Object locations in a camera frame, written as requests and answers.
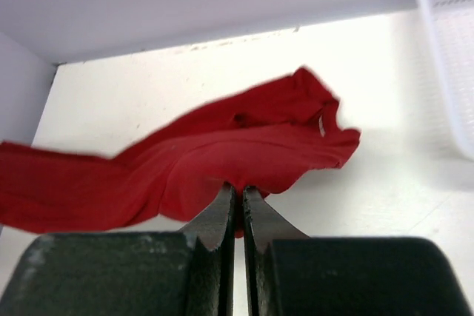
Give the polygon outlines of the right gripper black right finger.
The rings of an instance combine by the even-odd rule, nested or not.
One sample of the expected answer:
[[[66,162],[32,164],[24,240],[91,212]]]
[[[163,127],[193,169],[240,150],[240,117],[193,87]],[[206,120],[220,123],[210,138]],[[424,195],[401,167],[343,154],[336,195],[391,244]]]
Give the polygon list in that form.
[[[414,237],[310,237],[254,187],[242,201],[251,315],[470,315],[445,254]]]

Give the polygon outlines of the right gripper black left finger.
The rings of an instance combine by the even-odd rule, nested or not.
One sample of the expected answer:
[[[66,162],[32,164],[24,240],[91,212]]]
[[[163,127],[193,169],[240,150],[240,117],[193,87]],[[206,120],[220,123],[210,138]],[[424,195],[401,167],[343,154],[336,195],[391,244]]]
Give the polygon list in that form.
[[[21,256],[3,315],[231,315],[236,192],[174,232],[49,234]]]

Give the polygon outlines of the red t-shirt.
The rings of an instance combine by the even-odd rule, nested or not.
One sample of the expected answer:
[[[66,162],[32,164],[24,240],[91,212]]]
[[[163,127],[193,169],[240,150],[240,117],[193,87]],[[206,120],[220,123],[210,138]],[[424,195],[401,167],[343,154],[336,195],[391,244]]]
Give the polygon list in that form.
[[[190,221],[224,183],[263,195],[343,167],[360,132],[308,69],[205,104],[112,158],[1,144],[1,223],[35,234],[101,232],[163,215]]]

